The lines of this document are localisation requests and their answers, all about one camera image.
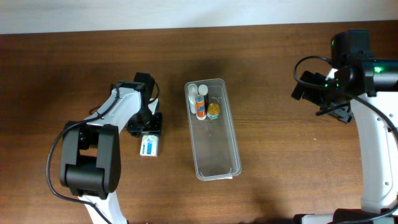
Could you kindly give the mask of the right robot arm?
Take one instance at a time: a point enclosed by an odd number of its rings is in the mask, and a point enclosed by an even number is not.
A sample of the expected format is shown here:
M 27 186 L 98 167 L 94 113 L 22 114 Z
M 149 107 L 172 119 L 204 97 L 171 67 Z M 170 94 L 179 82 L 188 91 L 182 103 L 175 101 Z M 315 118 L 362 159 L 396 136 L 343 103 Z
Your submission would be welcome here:
M 339 208 L 331 214 L 298 214 L 294 223 L 397 223 L 397 61 L 327 61 L 327 76 L 304 72 L 294 76 L 292 97 L 320 107 L 357 125 L 362 169 L 361 208 Z

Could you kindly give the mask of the clear plastic container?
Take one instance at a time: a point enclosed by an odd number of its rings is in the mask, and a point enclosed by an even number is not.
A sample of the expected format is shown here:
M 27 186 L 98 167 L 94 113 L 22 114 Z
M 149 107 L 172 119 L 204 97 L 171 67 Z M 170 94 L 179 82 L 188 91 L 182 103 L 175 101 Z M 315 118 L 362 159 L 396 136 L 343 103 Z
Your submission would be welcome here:
M 210 103 L 220 106 L 217 119 L 199 120 L 190 112 L 188 85 L 208 87 Z M 198 179 L 202 181 L 231 179 L 241 171 L 238 144 L 224 80 L 220 78 L 188 82 L 185 85 L 188 123 L 192 142 L 193 160 Z

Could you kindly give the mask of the black bottle white cap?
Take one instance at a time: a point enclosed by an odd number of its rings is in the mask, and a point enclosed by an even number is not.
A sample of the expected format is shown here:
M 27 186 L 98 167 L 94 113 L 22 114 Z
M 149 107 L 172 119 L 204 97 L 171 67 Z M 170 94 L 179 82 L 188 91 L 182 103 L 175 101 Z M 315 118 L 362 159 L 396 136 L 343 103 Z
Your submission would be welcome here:
M 198 87 L 198 93 L 204 97 L 205 109 L 207 110 L 208 105 L 209 105 L 209 103 L 208 103 L 208 87 L 204 84 L 200 85 Z

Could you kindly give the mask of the gold lid jar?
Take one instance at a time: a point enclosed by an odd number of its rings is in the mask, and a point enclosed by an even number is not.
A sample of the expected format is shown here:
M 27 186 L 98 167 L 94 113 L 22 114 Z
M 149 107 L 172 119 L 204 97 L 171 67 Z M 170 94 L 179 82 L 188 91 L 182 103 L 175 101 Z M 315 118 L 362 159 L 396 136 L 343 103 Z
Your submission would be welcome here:
M 220 106 L 217 103 L 211 103 L 208 105 L 207 117 L 210 119 L 217 119 L 220 114 Z

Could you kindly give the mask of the white Panadol box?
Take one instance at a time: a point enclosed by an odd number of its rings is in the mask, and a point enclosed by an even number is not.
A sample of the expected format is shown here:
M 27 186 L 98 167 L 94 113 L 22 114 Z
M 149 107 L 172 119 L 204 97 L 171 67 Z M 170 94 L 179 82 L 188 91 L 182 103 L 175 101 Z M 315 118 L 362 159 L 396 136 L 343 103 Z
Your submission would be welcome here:
M 157 135 L 144 135 L 142 137 L 140 156 L 157 157 L 159 137 Z

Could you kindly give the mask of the orange tablet tube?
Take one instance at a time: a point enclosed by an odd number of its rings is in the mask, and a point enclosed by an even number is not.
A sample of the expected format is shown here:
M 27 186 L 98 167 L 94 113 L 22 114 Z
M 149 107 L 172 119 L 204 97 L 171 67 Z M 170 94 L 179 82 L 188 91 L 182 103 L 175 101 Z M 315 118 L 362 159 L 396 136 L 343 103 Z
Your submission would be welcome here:
M 196 116 L 199 120 L 203 120 L 206 118 L 206 109 L 205 109 L 205 98 L 203 95 L 197 95 L 195 97 L 195 106 L 196 106 Z

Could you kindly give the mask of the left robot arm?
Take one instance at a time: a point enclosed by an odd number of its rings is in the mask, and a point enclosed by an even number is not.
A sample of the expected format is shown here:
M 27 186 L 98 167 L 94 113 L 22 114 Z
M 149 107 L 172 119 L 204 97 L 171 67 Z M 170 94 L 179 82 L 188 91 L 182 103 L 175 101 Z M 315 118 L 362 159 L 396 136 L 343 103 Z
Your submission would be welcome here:
M 106 102 L 82 121 L 68 122 L 62 142 L 60 183 L 70 189 L 70 201 L 86 206 L 93 223 L 127 223 L 116 193 L 121 177 L 119 135 L 126 129 L 141 138 L 139 152 L 156 156 L 162 131 L 159 91 L 154 81 L 119 82 Z

